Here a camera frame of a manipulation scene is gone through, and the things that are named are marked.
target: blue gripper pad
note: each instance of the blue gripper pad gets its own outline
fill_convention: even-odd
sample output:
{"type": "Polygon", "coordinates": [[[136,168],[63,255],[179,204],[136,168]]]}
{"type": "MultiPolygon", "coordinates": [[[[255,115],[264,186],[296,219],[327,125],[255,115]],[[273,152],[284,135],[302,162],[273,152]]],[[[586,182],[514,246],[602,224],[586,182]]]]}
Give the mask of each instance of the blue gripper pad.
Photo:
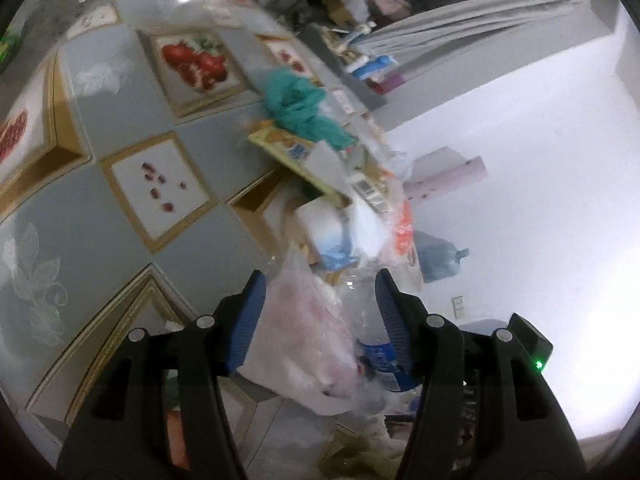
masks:
{"type": "Polygon", "coordinates": [[[419,337],[419,327],[429,314],[419,298],[398,290],[388,269],[381,269],[376,276],[376,301],[396,361],[410,373],[415,364],[411,352],[412,339],[419,337]]]}
{"type": "Polygon", "coordinates": [[[254,270],[244,290],[238,295],[240,302],[238,316],[226,349],[225,366],[229,373],[235,372],[236,368],[244,364],[244,358],[262,313],[266,291],[267,280],[264,274],[259,270],[254,270]]]}

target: orange object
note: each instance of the orange object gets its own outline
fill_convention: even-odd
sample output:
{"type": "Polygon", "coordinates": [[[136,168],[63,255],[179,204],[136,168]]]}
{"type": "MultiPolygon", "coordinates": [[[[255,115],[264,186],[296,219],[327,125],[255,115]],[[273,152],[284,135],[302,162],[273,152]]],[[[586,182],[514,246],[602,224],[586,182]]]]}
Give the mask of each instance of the orange object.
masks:
{"type": "Polygon", "coordinates": [[[169,410],[166,412],[166,432],[169,440],[171,463],[182,469],[189,470],[189,459],[187,457],[187,448],[184,444],[180,411],[169,410]]]}
{"type": "Polygon", "coordinates": [[[402,215],[396,225],[396,251],[403,256],[414,243],[414,219],[411,215],[409,201],[402,204],[402,215]]]}

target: plastic bag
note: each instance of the plastic bag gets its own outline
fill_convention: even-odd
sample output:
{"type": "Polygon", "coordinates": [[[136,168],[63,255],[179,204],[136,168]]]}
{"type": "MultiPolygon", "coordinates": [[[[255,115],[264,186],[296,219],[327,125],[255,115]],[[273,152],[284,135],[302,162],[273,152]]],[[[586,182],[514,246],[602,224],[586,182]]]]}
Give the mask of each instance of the plastic bag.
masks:
{"type": "Polygon", "coordinates": [[[459,251],[451,242],[421,231],[415,232],[415,248],[425,283],[456,276],[460,273],[460,260],[469,256],[469,249],[459,251]]]}
{"type": "Polygon", "coordinates": [[[358,369],[342,304],[291,245],[238,372],[318,415],[351,409],[358,369]]]}
{"type": "Polygon", "coordinates": [[[277,126],[303,139],[326,142],[337,152],[354,143],[336,121],[318,114],[326,91],[288,68],[274,70],[264,89],[264,106],[277,126]]]}

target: green object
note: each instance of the green object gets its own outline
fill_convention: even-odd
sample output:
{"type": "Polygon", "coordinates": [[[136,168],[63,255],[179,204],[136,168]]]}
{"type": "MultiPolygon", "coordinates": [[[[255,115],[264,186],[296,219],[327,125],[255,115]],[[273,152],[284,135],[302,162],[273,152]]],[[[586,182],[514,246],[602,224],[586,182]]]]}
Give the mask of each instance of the green object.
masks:
{"type": "Polygon", "coordinates": [[[0,66],[14,56],[15,51],[18,48],[20,37],[7,30],[0,38],[0,66]]]}
{"type": "Polygon", "coordinates": [[[267,81],[264,102],[276,126],[303,139],[326,142],[337,152],[352,146],[353,137],[334,120],[318,115],[326,91],[288,68],[273,72],[267,81]]]}

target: plastic water bottle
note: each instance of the plastic water bottle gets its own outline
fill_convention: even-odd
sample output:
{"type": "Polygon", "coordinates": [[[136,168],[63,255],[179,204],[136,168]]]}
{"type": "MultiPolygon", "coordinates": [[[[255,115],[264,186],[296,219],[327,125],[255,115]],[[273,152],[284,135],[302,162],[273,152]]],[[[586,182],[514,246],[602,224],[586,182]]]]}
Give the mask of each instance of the plastic water bottle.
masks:
{"type": "Polygon", "coordinates": [[[340,288],[344,313],[382,387],[390,392],[405,392],[415,388],[417,383],[396,363],[396,354],[376,302],[375,278],[375,272],[370,271],[348,277],[345,286],[340,288]]]}
{"type": "Polygon", "coordinates": [[[469,249],[456,249],[451,242],[421,231],[414,231],[415,250],[425,283],[451,278],[460,273],[460,260],[469,256],[469,249]]]}

